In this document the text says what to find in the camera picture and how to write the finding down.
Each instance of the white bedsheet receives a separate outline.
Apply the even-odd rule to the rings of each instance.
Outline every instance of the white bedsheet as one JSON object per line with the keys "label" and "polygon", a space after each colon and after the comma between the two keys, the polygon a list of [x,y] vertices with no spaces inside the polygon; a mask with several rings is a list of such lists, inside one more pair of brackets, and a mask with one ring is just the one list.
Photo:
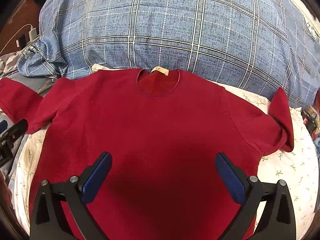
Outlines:
{"label": "white bedsheet", "polygon": [[[108,68],[94,64],[93,71]],[[231,93],[247,100],[267,113],[269,101],[238,88],[219,84]],[[294,130],[295,146],[292,153],[277,151],[261,159],[258,177],[263,182],[275,183],[284,179],[289,187],[297,228],[297,240],[308,230],[313,217],[318,193],[318,160],[312,139],[303,124],[300,109],[290,109]],[[16,216],[26,232],[30,232],[28,199],[30,185],[42,150],[47,127],[30,135],[19,158],[15,181],[14,202]],[[256,218],[256,225],[261,217],[264,203],[261,203]]]}

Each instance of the blue gripper pad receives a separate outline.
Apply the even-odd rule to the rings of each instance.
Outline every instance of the blue gripper pad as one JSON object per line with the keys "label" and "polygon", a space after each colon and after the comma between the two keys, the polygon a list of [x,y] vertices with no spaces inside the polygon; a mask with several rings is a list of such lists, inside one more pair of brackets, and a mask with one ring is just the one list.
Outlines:
{"label": "blue gripper pad", "polygon": [[8,123],[6,120],[0,122],[0,134],[2,134],[8,128]]}
{"label": "blue gripper pad", "polygon": [[215,165],[233,201],[240,205],[244,205],[246,201],[245,187],[221,154],[217,154]]}
{"label": "blue gripper pad", "polygon": [[93,202],[96,197],[103,181],[108,175],[112,166],[112,157],[110,153],[105,153],[106,155],[102,158],[100,163],[91,173],[90,177],[84,183],[82,187],[81,201],[83,204],[88,204]]}

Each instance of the sweater neckline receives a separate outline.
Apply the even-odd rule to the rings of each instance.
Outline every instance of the sweater neckline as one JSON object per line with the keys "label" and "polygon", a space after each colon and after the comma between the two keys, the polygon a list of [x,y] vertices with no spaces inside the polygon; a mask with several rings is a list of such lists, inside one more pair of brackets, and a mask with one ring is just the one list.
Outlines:
{"label": "sweater neckline", "polygon": [[173,71],[177,71],[178,72],[178,79],[177,81],[175,82],[175,85],[167,92],[161,92],[161,93],[158,93],[158,94],[153,94],[153,93],[150,93],[150,92],[147,92],[145,90],[143,90],[141,88],[141,86],[139,85],[139,78],[141,77],[141,75],[145,72],[146,70],[144,69],[141,69],[139,72],[138,72],[138,75],[136,77],[136,82],[135,82],[135,87],[137,88],[137,90],[139,91],[140,94],[143,94],[143,95],[148,95],[152,98],[165,98],[171,94],[173,94],[174,92],[177,91],[177,89],[179,88],[180,84],[181,84],[181,79],[182,79],[182,71],[180,71],[179,69],[177,70],[173,70]]}

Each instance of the red sweater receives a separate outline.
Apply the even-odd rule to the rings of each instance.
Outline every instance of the red sweater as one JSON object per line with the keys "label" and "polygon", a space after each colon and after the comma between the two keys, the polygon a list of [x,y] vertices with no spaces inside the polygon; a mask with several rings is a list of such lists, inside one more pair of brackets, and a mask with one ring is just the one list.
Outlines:
{"label": "red sweater", "polygon": [[[28,120],[28,133],[52,121],[30,189],[30,212],[43,179],[66,181],[102,151],[112,154],[111,171],[88,205],[111,240],[217,239],[239,205],[217,174],[215,155],[225,152],[247,175],[257,175],[262,156],[293,148],[282,89],[266,115],[185,71],[60,78],[44,98],[4,78],[0,95],[0,108],[13,122]],[[82,239],[69,211],[66,216]]]}

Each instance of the plaid fabric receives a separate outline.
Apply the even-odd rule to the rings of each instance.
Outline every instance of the plaid fabric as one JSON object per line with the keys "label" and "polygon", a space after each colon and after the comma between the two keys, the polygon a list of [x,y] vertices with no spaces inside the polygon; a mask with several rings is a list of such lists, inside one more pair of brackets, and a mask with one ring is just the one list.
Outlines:
{"label": "plaid fabric", "polygon": [[292,107],[320,87],[319,38],[290,0],[47,0],[25,76],[70,79],[109,68],[180,68]]}

